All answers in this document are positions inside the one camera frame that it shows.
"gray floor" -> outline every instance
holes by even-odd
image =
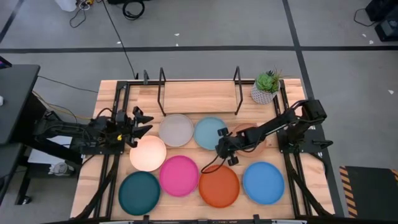
[[[0,29],[16,5],[13,0],[5,2],[5,7],[0,7]],[[373,27],[353,22],[354,11],[368,2],[289,0],[301,46],[371,46],[370,40],[372,46],[396,45],[380,42]],[[126,47],[293,46],[284,5],[279,0],[152,0],[146,2],[145,14],[137,21],[125,20],[116,6],[108,5],[108,9]],[[0,43],[0,51],[121,47],[102,4],[87,11],[87,20],[76,29],[69,26],[74,14],[61,11],[54,1],[25,0]],[[363,12],[358,19],[369,22]],[[254,78],[274,67],[282,69],[285,77],[302,77],[294,51],[127,54],[135,72],[146,69],[151,78],[159,74],[160,67],[164,67],[168,78],[229,78],[237,65],[243,78]],[[98,89],[100,80],[132,78],[122,52],[1,55],[12,63],[39,64],[42,76],[92,90]],[[330,147],[335,172],[340,165],[398,169],[398,140],[394,136],[398,129],[394,116],[398,110],[398,52],[318,51],[303,52],[303,56],[315,97],[328,113],[323,129],[326,137],[335,142]],[[38,80],[35,91],[49,103],[65,106],[78,115],[93,113],[94,93],[43,79]],[[69,217],[76,180],[34,180],[29,188],[34,201],[18,207],[13,202],[21,177],[16,174],[13,178],[0,207],[4,223],[42,223]]]

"gray plate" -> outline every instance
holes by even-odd
[[[191,140],[192,121],[182,114],[167,115],[159,127],[159,137],[168,146],[179,147]]]

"potted plant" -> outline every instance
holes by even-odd
[[[277,69],[260,74],[251,89],[251,98],[259,104],[272,102],[280,88],[280,76]]]

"magenta plate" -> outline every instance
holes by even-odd
[[[173,156],[160,168],[160,186],[169,195],[186,196],[196,189],[198,181],[198,166],[187,156]]]

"wooden table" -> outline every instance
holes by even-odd
[[[303,88],[299,79],[285,79],[285,86],[289,105],[292,105],[298,100],[305,99]],[[96,116],[100,110],[109,107],[112,108],[117,80],[103,80],[101,82],[98,99],[95,106],[94,115]],[[273,103],[268,105],[259,105],[255,103],[251,96],[251,85],[243,85],[243,104],[239,113],[217,113],[217,114],[186,114],[194,124],[205,116],[217,116],[221,118],[232,130],[239,124],[243,123],[257,123],[261,125],[266,121],[275,118],[275,111]],[[139,106],[147,116],[153,116],[154,120],[149,124],[154,127],[147,133],[147,135],[158,136],[159,124],[164,119],[162,112],[157,104],[157,86],[143,86],[134,85],[130,90],[129,103],[127,107],[127,114],[132,116],[132,109],[134,106]],[[239,101],[239,88],[236,86],[237,101]],[[281,96],[279,95],[280,108],[282,106]],[[123,101],[123,94],[119,101],[119,108]],[[110,116],[110,113],[103,113],[103,115]],[[209,163],[215,156],[214,151],[208,151],[198,146],[192,138],[189,143],[182,147],[167,147],[167,158],[175,155],[185,155],[193,159],[199,169]],[[78,215],[90,201],[100,179],[101,165],[103,156],[95,156],[91,161],[88,161],[80,172],[80,178],[76,188],[75,199],[73,202],[71,217]],[[254,214],[259,214],[260,218],[294,218],[292,203],[290,199],[289,185],[287,183],[287,174],[285,169],[285,162],[283,155],[279,152],[276,134],[267,137],[267,149],[262,152],[259,157],[246,158],[239,157],[239,164],[230,167],[237,173],[239,179],[242,179],[245,168],[256,161],[266,161],[275,165],[285,179],[285,193],[283,197],[274,205],[259,205],[248,198],[241,186],[241,191],[238,199],[231,206],[227,208],[213,208],[208,206],[200,197],[198,189],[186,197],[172,197],[165,192],[161,193],[160,200],[148,215],[151,220],[188,220],[188,219],[251,219]],[[323,205],[323,207],[330,213],[334,213],[333,204],[329,193],[328,184],[326,181],[323,164],[316,158],[309,154],[302,154],[301,161],[307,187],[310,189],[315,198]],[[121,182],[127,175],[135,172],[136,169],[131,165],[129,160],[129,148],[127,147],[124,154],[120,158],[118,177],[116,181],[116,188],[114,194],[114,202],[112,209],[112,220],[142,220],[142,216],[132,216],[127,214],[120,206],[118,201],[118,190]],[[159,177],[159,169],[152,172],[156,177]],[[300,189],[296,186],[298,202],[300,205],[301,214],[304,214],[304,206]],[[105,214],[106,201],[108,199],[108,191],[104,193],[103,203],[101,207],[101,215]]]

